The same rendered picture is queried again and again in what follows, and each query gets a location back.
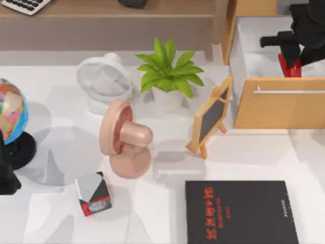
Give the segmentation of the red stapler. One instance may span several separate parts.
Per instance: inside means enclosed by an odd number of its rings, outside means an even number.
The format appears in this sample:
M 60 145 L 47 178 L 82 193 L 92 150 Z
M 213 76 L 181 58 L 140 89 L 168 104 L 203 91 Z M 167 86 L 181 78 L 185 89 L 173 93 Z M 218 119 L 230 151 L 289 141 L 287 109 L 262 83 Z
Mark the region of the red stapler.
M 298 59 L 291 67 L 287 67 L 282 53 L 278 54 L 279 63 L 284 77 L 302 77 L 301 60 Z

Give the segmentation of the open drawer with white inside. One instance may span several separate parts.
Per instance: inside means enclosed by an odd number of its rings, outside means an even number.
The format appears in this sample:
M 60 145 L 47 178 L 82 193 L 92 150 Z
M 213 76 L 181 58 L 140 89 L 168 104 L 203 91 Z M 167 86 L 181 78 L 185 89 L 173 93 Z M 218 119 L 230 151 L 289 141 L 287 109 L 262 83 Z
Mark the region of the open drawer with white inside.
M 278 46 L 262 48 L 259 40 L 290 28 L 290 17 L 240 17 L 237 19 L 230 53 L 230 69 L 234 78 L 232 108 L 237 114 L 246 78 L 280 77 L 283 72 L 278 60 Z M 325 77 L 325 60 L 304 66 L 302 77 Z

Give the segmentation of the pale wooden drawer front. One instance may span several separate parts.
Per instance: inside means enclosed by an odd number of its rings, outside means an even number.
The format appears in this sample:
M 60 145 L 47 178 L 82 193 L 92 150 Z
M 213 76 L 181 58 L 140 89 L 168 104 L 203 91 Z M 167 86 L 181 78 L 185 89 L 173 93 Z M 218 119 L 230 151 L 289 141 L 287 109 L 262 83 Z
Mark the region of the pale wooden drawer front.
M 325 129 L 325 95 L 266 95 L 262 90 L 325 90 L 325 77 L 246 78 L 236 129 Z

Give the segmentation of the wooden cabinet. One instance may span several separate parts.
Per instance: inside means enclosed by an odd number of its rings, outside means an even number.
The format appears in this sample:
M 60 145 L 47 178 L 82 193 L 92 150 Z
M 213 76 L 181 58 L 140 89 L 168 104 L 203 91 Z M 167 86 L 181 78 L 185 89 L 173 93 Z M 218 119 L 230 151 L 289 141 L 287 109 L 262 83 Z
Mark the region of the wooden cabinet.
M 236 18 L 247 16 L 281 16 L 281 14 L 277 14 L 277 0 L 229 0 L 221 39 L 224 65 L 229 65 Z

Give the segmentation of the wooden framed blackboard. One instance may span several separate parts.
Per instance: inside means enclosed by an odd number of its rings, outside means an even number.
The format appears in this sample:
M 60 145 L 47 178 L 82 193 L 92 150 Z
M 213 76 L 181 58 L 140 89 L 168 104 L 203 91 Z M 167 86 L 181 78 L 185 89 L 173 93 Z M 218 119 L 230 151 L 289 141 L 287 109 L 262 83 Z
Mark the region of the wooden framed blackboard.
M 223 124 L 233 86 L 233 77 L 228 76 L 219 86 L 215 87 L 211 96 L 197 110 L 194 115 L 192 137 L 186 148 L 193 154 L 200 154 L 202 159 L 207 158 L 205 142 L 219 129 L 226 133 L 227 129 Z

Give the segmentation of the green plant in white pot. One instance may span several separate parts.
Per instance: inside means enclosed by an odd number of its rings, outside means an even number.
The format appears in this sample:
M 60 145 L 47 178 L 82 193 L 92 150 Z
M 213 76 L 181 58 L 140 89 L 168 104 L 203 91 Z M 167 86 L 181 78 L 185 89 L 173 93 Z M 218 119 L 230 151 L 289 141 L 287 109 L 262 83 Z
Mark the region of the green plant in white pot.
M 137 70 L 144 72 L 140 92 L 152 91 L 154 101 L 164 112 L 174 112 L 181 107 L 185 97 L 192 99 L 191 83 L 204 86 L 200 73 L 204 70 L 192 61 L 194 50 L 183 52 L 176 58 L 176 45 L 172 39 L 163 43 L 154 38 L 154 52 L 140 53 L 136 57 L 144 63 Z

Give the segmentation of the black computer mouse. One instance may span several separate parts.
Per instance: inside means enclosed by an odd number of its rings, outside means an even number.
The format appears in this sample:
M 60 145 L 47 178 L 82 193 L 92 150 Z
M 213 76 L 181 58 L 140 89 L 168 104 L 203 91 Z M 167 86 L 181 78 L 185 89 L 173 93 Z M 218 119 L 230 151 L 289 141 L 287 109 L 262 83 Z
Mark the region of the black computer mouse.
M 143 9 L 147 3 L 147 0 L 118 0 L 118 2 L 125 7 Z

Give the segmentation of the black book with red lettering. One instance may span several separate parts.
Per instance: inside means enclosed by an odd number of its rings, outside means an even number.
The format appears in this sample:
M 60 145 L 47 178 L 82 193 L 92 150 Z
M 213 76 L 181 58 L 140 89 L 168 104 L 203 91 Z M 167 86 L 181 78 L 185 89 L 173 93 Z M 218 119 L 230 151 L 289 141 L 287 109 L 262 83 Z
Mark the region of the black book with red lettering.
M 187 244 L 299 244 L 283 180 L 185 183 Z

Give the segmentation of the pink desk fan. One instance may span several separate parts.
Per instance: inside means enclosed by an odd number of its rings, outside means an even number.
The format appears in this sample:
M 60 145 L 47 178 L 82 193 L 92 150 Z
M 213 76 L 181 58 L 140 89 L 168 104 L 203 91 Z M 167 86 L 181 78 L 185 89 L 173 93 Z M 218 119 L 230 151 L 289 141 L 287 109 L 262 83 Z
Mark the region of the pink desk fan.
M 126 179 L 142 176 L 151 164 L 148 145 L 152 140 L 148 126 L 133 122 L 128 100 L 117 99 L 109 105 L 101 122 L 99 143 L 116 175 Z

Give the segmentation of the wooden shelf unit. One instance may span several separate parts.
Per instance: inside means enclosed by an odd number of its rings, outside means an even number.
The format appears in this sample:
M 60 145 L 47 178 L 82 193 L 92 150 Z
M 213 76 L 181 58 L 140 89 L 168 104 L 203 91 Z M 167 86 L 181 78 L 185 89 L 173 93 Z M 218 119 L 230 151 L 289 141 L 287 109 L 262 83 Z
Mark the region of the wooden shelf unit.
M 0 65 L 75 65 L 116 51 L 149 51 L 155 37 L 179 50 L 217 55 L 228 0 L 147 0 L 143 9 L 118 0 L 53 0 L 34 16 L 0 3 Z

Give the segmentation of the white desk fan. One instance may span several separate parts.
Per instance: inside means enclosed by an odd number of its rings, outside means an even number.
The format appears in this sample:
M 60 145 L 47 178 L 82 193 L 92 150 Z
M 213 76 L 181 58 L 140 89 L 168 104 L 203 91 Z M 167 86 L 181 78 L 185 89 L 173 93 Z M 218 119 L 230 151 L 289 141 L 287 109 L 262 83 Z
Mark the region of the white desk fan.
M 104 114 L 116 99 L 135 100 L 135 89 L 121 57 L 113 52 L 82 61 L 76 73 L 77 82 L 87 94 L 91 113 Z

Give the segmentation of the red black and white box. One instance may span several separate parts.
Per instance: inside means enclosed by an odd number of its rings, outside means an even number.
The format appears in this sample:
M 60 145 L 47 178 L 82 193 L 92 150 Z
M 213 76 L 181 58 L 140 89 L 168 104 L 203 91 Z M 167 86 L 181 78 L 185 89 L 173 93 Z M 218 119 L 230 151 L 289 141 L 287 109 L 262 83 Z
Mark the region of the red black and white box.
M 79 204 L 88 217 L 112 207 L 111 196 L 102 171 L 75 179 Z

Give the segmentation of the white keyboard with black keys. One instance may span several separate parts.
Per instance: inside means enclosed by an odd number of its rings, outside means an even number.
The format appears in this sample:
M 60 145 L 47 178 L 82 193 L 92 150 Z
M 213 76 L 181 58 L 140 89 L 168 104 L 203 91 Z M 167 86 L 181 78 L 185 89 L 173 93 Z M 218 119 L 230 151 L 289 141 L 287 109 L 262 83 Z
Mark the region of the white keyboard with black keys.
M 27 16 L 34 16 L 52 1 L 53 0 L 1 0 L 0 3 L 8 9 Z

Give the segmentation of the colourful globe on black stand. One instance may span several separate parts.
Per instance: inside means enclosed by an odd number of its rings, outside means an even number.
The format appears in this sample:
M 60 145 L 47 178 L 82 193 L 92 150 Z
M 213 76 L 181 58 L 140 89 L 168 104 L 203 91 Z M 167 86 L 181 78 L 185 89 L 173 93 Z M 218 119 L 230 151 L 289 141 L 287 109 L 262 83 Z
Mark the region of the colourful globe on black stand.
M 23 92 L 0 78 L 0 156 L 13 170 L 25 167 L 34 158 L 37 143 L 25 131 L 29 119 Z

